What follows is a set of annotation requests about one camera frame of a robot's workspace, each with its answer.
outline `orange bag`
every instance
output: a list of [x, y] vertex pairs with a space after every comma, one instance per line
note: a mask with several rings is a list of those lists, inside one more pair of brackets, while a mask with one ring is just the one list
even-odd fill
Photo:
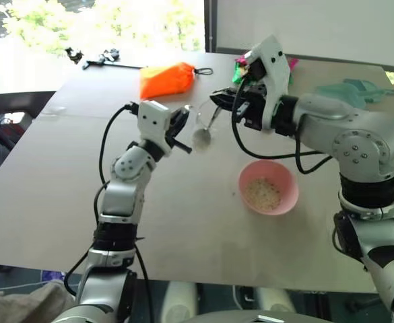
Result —
[[177, 63], [169, 67], [144, 67], [140, 70], [140, 98], [186, 92], [194, 80], [194, 66]]

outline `table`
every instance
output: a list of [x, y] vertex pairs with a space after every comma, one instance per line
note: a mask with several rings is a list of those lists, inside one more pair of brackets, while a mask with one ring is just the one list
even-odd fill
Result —
[[[212, 67], [186, 94], [160, 98], [163, 104], [199, 106], [215, 89], [229, 86], [234, 56], [191, 54], [197, 67]], [[300, 61], [292, 95], [345, 77], [390, 87], [379, 67]], [[114, 67], [89, 68], [70, 79], [50, 100], [0, 169], [0, 263], [67, 271], [91, 242], [92, 201], [102, 132], [110, 115], [137, 100], [138, 74]], [[394, 97], [371, 110], [394, 116]], [[191, 120], [179, 139], [189, 143]], [[241, 129], [251, 149], [294, 150], [294, 142]], [[111, 128], [104, 155], [110, 160], [138, 139], [134, 116], [122, 114]], [[309, 167], [321, 157], [303, 158]], [[234, 142], [228, 113], [214, 123], [213, 145], [192, 155], [175, 149], [153, 173], [139, 226], [138, 242], [151, 279], [316, 291], [372, 292], [362, 265], [331, 245], [333, 215], [339, 211], [335, 161], [312, 175], [298, 174], [292, 159], [281, 161], [300, 187], [296, 207], [281, 217], [248, 211], [237, 189], [239, 171], [253, 160]], [[135, 264], [133, 269], [141, 275]]]

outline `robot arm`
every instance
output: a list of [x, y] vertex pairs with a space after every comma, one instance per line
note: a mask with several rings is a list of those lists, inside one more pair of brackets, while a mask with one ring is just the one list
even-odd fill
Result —
[[175, 139], [188, 119], [187, 109], [172, 112], [153, 101], [128, 107], [138, 115], [141, 142], [130, 144], [111, 165], [111, 180], [76, 296], [79, 305], [54, 323], [116, 323], [129, 318], [137, 275], [128, 267], [134, 261], [144, 190], [156, 162], [170, 155], [173, 146], [190, 152]]
[[289, 96], [290, 70], [273, 36], [245, 58], [244, 82], [261, 80], [265, 100], [258, 84], [247, 92], [240, 92], [244, 84], [215, 92], [212, 100], [236, 113], [237, 122], [244, 118], [246, 127], [295, 137], [339, 162], [341, 211], [334, 222], [341, 251], [364, 264], [394, 312], [394, 119], [322, 96]]

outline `food in bowl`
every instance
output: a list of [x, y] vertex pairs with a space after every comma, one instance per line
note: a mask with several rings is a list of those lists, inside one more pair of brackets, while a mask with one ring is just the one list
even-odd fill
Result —
[[249, 204], [262, 212], [276, 209], [281, 202], [280, 191], [266, 178], [251, 180], [244, 189], [244, 197]]

